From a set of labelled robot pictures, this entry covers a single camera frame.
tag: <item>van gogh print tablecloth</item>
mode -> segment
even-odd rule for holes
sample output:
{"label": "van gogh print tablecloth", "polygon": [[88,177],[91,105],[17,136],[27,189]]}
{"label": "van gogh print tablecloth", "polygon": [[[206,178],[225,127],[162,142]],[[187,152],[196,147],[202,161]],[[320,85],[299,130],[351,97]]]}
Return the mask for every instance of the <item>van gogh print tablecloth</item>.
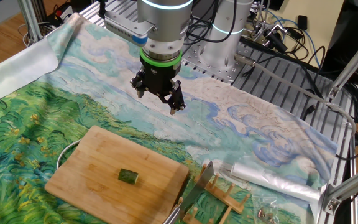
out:
{"label": "van gogh print tablecloth", "polygon": [[[0,99],[0,223],[102,223],[44,190],[59,153],[93,125],[184,163],[193,176],[205,161],[252,161],[315,188],[330,178],[337,146],[275,105],[182,67],[187,107],[170,116],[168,105],[150,93],[138,99],[129,84],[140,68],[135,45],[77,14],[47,38],[59,67]],[[235,181],[237,200],[274,195],[281,223],[311,218],[306,202],[231,180],[223,169],[218,187]],[[203,223],[225,209],[209,193],[197,207]],[[228,223],[254,223],[253,214],[250,199]]]}

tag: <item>knife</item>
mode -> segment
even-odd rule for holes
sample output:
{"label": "knife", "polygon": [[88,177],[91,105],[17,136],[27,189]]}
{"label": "knife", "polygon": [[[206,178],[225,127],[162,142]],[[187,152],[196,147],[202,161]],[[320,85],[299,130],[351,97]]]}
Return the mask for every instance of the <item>knife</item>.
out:
{"label": "knife", "polygon": [[163,224],[173,224],[177,218],[183,219],[186,215],[187,210],[191,207],[198,196],[205,190],[209,180],[211,180],[214,174],[214,167],[212,161],[206,166],[204,172],[200,175],[196,185],[190,191],[190,193],[183,199],[182,203],[176,207]]}

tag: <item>black plastic part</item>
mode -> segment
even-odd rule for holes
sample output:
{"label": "black plastic part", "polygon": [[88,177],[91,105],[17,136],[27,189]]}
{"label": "black plastic part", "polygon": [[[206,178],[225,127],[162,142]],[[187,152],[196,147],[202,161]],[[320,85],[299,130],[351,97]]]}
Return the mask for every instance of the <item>black plastic part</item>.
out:
{"label": "black plastic part", "polygon": [[308,17],[307,16],[298,16],[298,28],[301,30],[307,30],[308,29]]}
{"label": "black plastic part", "polygon": [[106,1],[107,0],[98,0],[99,5],[99,16],[104,19],[104,14],[106,13]]}
{"label": "black plastic part", "polygon": [[264,36],[267,40],[274,44],[274,47],[277,49],[278,52],[284,53],[285,51],[287,51],[288,47],[283,44],[283,42],[275,35],[275,33],[268,30],[267,32],[265,32]]}
{"label": "black plastic part", "polygon": [[302,34],[299,33],[297,30],[295,30],[292,27],[287,27],[288,32],[291,34],[291,36],[293,38],[295,38],[296,40],[300,40],[302,38]]}
{"label": "black plastic part", "polygon": [[256,18],[256,16],[257,16],[256,13],[250,12],[250,14],[249,14],[249,16],[248,16],[248,18],[247,18],[247,22],[252,22],[252,21],[254,21],[255,18]]}

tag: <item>metal grid platform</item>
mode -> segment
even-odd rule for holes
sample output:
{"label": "metal grid platform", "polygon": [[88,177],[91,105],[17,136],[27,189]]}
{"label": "metal grid platform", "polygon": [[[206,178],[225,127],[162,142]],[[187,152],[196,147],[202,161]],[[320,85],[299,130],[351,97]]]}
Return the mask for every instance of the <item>metal grid platform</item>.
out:
{"label": "metal grid platform", "polygon": [[[114,11],[124,15],[127,19],[130,19],[133,22],[137,21],[137,4],[134,1],[109,0],[106,3],[106,10]],[[103,19],[98,16],[98,11],[99,3],[96,2],[90,7],[86,8],[80,14],[92,23],[101,27],[105,27]],[[186,54],[186,51],[189,48],[190,47],[188,45],[184,46],[183,52]],[[271,57],[270,54],[263,53],[249,46],[241,44],[238,46],[238,49],[241,50],[241,54],[248,56],[256,61],[261,61]],[[208,72],[202,68],[197,67],[197,65],[187,62],[186,57],[183,57],[183,59],[183,65],[190,66],[191,68],[200,72]],[[306,79],[305,72],[302,70],[300,65],[296,63],[276,57],[262,63],[262,65],[273,73],[304,89],[311,88],[311,85]],[[309,106],[316,105],[316,110],[307,115],[305,121],[321,132],[323,135],[336,142],[339,146],[337,151],[339,155],[342,157],[347,157],[349,150],[351,154],[354,154],[354,141],[350,136],[351,127],[349,127],[349,124],[341,115],[330,111],[326,106],[318,103],[316,100],[308,98],[299,91],[292,89],[285,84],[282,84],[278,80],[264,74],[258,69],[255,69],[250,74],[245,75],[246,72],[248,72],[250,69],[251,68],[248,65],[242,66],[242,69],[238,69],[237,75],[230,77],[230,81],[232,81],[231,85],[265,101],[273,103],[289,111],[298,118],[304,117],[304,113]],[[314,79],[316,74],[311,71],[309,71],[309,73]],[[222,82],[228,82],[227,80],[222,80],[221,78],[219,79]],[[324,90],[327,89],[327,86],[329,86],[330,83],[332,83],[332,81],[328,80],[327,78],[321,76],[316,78],[316,85],[322,91],[323,95],[325,94]],[[350,115],[354,114],[352,96],[346,90],[341,90],[333,103],[340,105]],[[331,171],[331,180],[329,183],[333,185],[339,185],[342,183],[345,165],[345,161],[339,161],[335,159]],[[355,161],[352,161],[350,165],[351,176],[353,176],[356,174]],[[352,223],[357,223],[356,202],[352,203],[351,217]],[[334,217],[332,215],[321,212],[321,215],[319,216],[319,223],[333,222]]]}

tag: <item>metal rod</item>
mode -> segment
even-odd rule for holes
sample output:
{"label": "metal rod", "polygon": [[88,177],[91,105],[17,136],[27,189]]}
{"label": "metal rod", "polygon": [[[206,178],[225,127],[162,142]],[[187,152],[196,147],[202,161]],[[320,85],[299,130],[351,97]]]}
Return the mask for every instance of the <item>metal rod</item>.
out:
{"label": "metal rod", "polygon": [[267,1],[267,5],[266,5],[266,13],[265,13],[265,18],[264,18],[264,22],[267,21],[267,15],[269,14],[269,7],[270,7],[270,0]]}
{"label": "metal rod", "polygon": [[335,187],[328,193],[327,199],[331,200],[332,198],[336,198],[343,201],[356,193],[358,193],[358,174]]}
{"label": "metal rod", "polygon": [[338,91],[345,85],[350,79],[353,73],[358,69],[358,51],[353,56],[352,60],[346,65],[342,73],[336,78],[334,83],[331,85],[328,97],[335,98]]}

